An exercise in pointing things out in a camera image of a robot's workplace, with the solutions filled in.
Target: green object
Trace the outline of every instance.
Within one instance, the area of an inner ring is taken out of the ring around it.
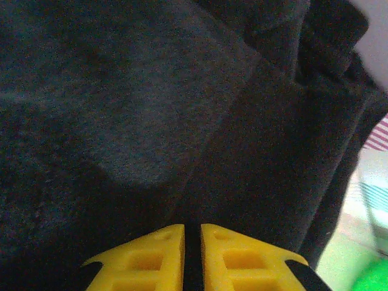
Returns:
[[[388,259],[375,262],[354,283],[352,291],[387,291]]]

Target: black jacket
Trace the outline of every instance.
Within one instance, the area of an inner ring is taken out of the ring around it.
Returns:
[[[388,98],[345,1],[0,3],[2,289],[55,290],[98,252],[209,222],[299,252],[335,228]]]

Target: yellow plastic object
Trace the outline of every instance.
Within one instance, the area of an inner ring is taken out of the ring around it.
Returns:
[[[175,224],[90,258],[101,262],[87,291],[182,291],[184,225]]]
[[[285,264],[302,256],[213,224],[201,242],[205,291],[306,291]]]

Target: black fabric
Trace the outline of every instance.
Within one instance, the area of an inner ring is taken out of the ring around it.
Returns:
[[[1,289],[56,290],[175,222],[315,266],[388,112],[353,51],[366,19],[333,3],[1,2]]]

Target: red and white striped fabric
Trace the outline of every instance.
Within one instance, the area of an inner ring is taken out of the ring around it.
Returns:
[[[388,151],[388,114],[372,130],[364,148]]]

